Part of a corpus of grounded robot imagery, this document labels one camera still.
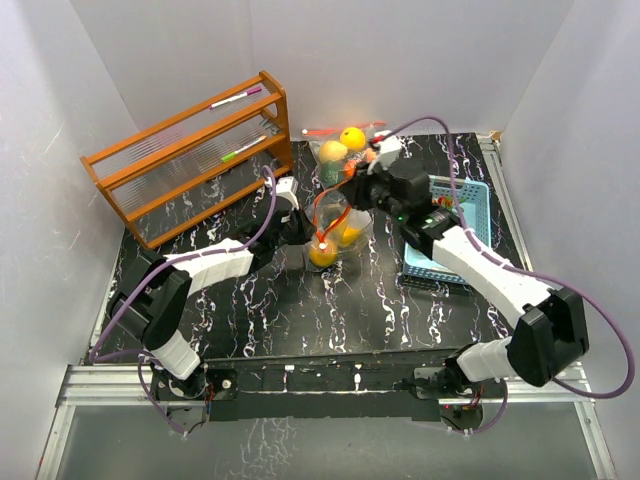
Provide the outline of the orange yellow fake pepper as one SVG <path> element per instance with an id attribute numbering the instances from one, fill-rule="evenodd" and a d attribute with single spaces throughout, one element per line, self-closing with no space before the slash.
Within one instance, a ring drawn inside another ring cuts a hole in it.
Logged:
<path id="1" fill-rule="evenodd" d="M 308 258 L 314 267 L 320 269 L 329 267 L 336 262 L 337 257 L 338 248 L 332 241 L 314 240 L 309 247 Z"/>

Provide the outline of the clear zip bag with peppers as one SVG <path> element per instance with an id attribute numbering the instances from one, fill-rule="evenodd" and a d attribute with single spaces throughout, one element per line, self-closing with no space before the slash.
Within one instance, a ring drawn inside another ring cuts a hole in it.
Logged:
<path id="1" fill-rule="evenodd" d="M 305 213 L 315 228 L 303 254 L 307 270 L 321 272 L 353 256 L 372 236 L 373 217 L 350 206 L 342 193 L 346 180 L 321 192 Z"/>

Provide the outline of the yellow fake bell pepper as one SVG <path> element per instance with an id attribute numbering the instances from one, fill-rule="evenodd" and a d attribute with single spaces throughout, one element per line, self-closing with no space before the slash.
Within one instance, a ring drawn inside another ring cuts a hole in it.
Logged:
<path id="1" fill-rule="evenodd" d="M 353 227 L 348 220 L 341 222 L 334 220 L 329 227 L 331 228 L 329 237 L 339 248 L 351 246 L 361 235 L 361 229 Z"/>

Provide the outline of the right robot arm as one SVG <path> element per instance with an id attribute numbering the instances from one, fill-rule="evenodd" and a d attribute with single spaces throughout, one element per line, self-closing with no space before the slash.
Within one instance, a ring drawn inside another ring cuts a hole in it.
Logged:
<path id="1" fill-rule="evenodd" d="M 512 326 L 511 336 L 469 344 L 446 359 L 438 380 L 453 394 L 466 397 L 482 381 L 512 376 L 542 387 L 588 351 L 582 298 L 512 271 L 463 228 L 461 209 L 433 202 L 421 168 L 361 161 L 348 168 L 339 189 L 352 208 L 379 209 L 396 220 L 407 244 L 460 276 Z"/>

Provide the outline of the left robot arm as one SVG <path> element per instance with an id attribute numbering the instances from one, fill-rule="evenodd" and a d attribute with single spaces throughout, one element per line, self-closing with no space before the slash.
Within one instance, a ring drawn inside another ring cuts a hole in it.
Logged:
<path id="1" fill-rule="evenodd" d="M 253 274 L 284 245 L 305 245 L 316 233 L 306 213 L 279 197 L 266 226 L 249 221 L 217 244 L 178 255 L 143 251 L 107 307 L 109 318 L 135 338 L 172 376 L 182 397 L 194 399 L 206 387 L 201 360 L 179 331 L 188 298 L 219 282 Z"/>

